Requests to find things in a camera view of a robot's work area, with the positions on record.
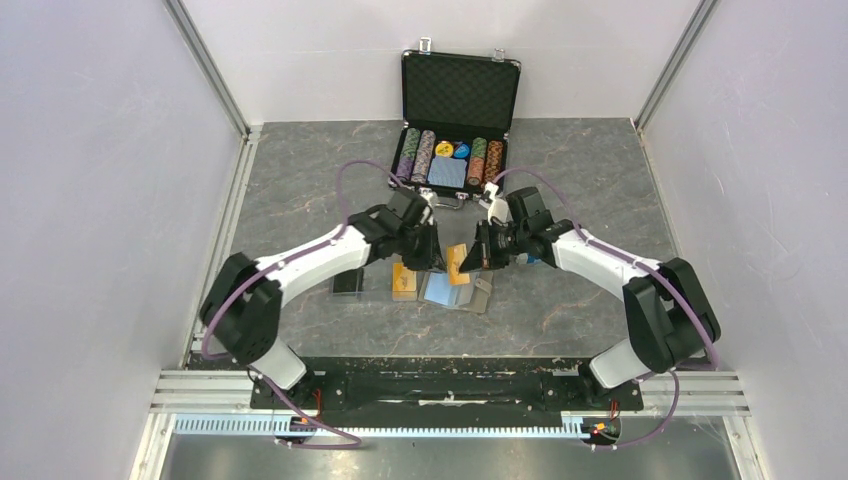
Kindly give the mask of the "orange credit card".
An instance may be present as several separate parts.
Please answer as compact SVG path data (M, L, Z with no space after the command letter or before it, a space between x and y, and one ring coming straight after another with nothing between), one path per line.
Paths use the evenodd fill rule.
M452 245L447 248L447 273L451 286L463 286L471 283L471 275L460 271L460 267L466 257L467 246L465 243Z

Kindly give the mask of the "orange card box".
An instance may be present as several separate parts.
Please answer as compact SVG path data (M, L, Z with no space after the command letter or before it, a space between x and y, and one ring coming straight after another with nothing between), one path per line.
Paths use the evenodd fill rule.
M393 301L416 301L418 297L418 276L403 263L392 266L391 298Z

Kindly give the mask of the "beige card holder wallet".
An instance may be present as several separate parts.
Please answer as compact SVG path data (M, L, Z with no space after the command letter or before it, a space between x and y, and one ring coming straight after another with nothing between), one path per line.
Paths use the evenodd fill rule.
M483 314L494 291L494 273L471 273L470 282L451 285L447 273L425 273L417 299L449 310Z

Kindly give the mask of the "black card box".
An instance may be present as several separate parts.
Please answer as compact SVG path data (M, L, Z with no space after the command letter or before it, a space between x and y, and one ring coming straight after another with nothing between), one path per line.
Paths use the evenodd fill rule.
M364 291L364 269L346 270L332 277L330 294L335 297L358 297Z

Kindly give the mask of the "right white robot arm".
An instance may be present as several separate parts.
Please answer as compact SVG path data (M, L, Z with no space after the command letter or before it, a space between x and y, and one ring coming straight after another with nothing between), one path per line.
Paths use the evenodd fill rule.
M640 257L604 242L576 223L554 220L535 187L501 196L489 183L481 200L487 217L460 265L462 273L504 269L520 261L578 275L624 305L627 337L580 368L577 392L591 408L612 401L618 387L678 366L694 367L703 352L716 367L720 325L694 271L684 259Z

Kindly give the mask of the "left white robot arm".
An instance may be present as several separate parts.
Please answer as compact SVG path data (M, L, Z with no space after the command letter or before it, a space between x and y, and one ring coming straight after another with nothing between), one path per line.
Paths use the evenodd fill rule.
M272 380L288 406L306 405L314 381L279 334L281 310L338 274L392 256L411 271L444 271L434 218L437 202L432 192L398 188L387 203L353 214L326 235L289 251L258 259L230 255L199 307L206 328L202 354L213 358L209 344L217 340L236 364Z

